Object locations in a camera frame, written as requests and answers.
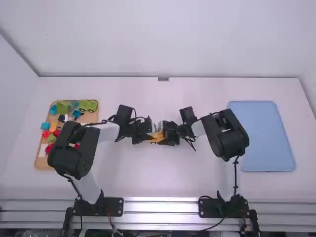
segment white table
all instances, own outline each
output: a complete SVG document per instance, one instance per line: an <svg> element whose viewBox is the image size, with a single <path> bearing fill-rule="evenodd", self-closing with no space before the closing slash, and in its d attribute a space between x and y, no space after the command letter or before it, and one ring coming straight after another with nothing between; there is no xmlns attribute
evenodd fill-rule
<svg viewBox="0 0 316 237"><path fill-rule="evenodd" d="M35 170L33 164L39 126L49 104L56 99L81 98L100 102L100 120L124 104L134 107L138 116L150 115L154 122L164 119L176 123L181 122L179 109L187 106L192 106L199 118L225 109L231 100L274 101L295 156L296 170L238 172L239 192L258 210L263 230L316 230L314 115L298 79L264 78L170 78L169 82L158 82L157 78L41 78L1 179L0 197L7 199L2 207L15 211L3 213L6 223L0 223L0 227L61 227L64 210L76 194L56 172ZM129 200L123 217L115 218L119 227L199 230L218 222L200 219L194 201L201 195L215 196L228 177L223 177L222 161L212 153L206 137L199 138L195 147L197 152L184 141L178 147L147 142L133 146L127 138L98 146L94 177L106 196ZM105 221L84 218L89 228L109 227ZM237 223L225 220L217 230L238 230Z"/></svg>

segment light blue pad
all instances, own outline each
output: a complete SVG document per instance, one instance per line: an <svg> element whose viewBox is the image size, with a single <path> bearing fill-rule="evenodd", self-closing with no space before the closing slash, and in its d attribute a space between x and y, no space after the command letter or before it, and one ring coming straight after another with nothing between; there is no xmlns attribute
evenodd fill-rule
<svg viewBox="0 0 316 237"><path fill-rule="evenodd" d="M250 144L240 159L242 171L293 171L295 160L277 105L272 101L231 101Z"/></svg>

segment yellow object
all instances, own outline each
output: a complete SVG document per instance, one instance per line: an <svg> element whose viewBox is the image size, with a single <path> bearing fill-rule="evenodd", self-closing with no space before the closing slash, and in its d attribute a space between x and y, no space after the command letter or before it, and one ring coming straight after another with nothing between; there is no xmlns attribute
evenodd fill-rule
<svg viewBox="0 0 316 237"><path fill-rule="evenodd" d="M58 124L58 123L56 123L56 122L52 122L52 123L50 124L49 131L50 131L50 132L54 132L54 131L57 129L57 124Z"/></svg>
<svg viewBox="0 0 316 237"><path fill-rule="evenodd" d="M150 142L161 142L163 141L164 139L166 139L166 137L163 136L163 131L159 131L159 132L155 132L155 133L152 133L150 134L150 136L153 137L152 140L149 140Z"/></svg>

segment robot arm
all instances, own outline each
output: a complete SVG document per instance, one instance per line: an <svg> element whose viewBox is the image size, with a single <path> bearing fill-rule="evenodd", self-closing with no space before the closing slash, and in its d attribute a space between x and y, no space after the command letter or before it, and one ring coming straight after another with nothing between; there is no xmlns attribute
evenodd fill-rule
<svg viewBox="0 0 316 237"><path fill-rule="evenodd" d="M158 129L149 116L131 119L133 110L132 107L120 105L116 115L111 116L113 120L86 125L75 121L64 124L48 156L48 164L72 183L81 199L95 204L102 194L89 173L99 142L117 142L130 137L132 144L149 140L160 145L175 146L179 145L180 138L189 137L195 141L196 137L206 135L214 154L224 161L242 156L249 146L246 131L230 109L197 119L192 107L186 107L180 110L182 125L161 121Z"/></svg>
<svg viewBox="0 0 316 237"><path fill-rule="evenodd" d="M114 141L119 134L116 123L94 126L68 121L48 156L48 165L69 180L78 196L95 204L102 194L90 172L98 142Z"/></svg>

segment wooden tray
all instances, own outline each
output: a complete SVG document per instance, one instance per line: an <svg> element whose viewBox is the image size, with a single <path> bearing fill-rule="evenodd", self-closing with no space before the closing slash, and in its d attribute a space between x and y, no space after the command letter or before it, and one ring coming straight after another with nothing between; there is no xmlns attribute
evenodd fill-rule
<svg viewBox="0 0 316 237"><path fill-rule="evenodd" d="M49 110L50 108L56 104L58 101L65 101L65 102L72 102L72 101L80 101L80 100L56 100L54 102L52 102L48 108L48 114L47 114L47 118L46 118L46 121L45 122L58 122L58 117L59 117L59 114L56 114L56 115L51 115L49 113ZM99 102L98 102L98 107L96 109L95 112L93 113L90 113L88 111L85 111L84 112L84 115L80 116L76 122L81 122L81 123L90 123L90 122L97 122L98 121L98 113L99 113ZM73 117L71 116L72 114L72 111L70 111L68 113L68 117L69 117L69 120L71 120L70 118L72 118L73 120ZM64 123L62 122L58 122L58 126L59 127L63 127ZM41 146L43 144L47 144L49 145L50 143L42 138L42 136L40 137L40 142L39 142L39 148L38 148L38 151L37 151L37 154L36 154L36 157L35 157L35 162L34 162L34 167L38 170L53 170L52 167L50 167L48 164L47 164L47 157L48 155L45 155L45 156L42 156L42 157L39 157L39 153L40 153L40 149L41 149Z"/></svg>

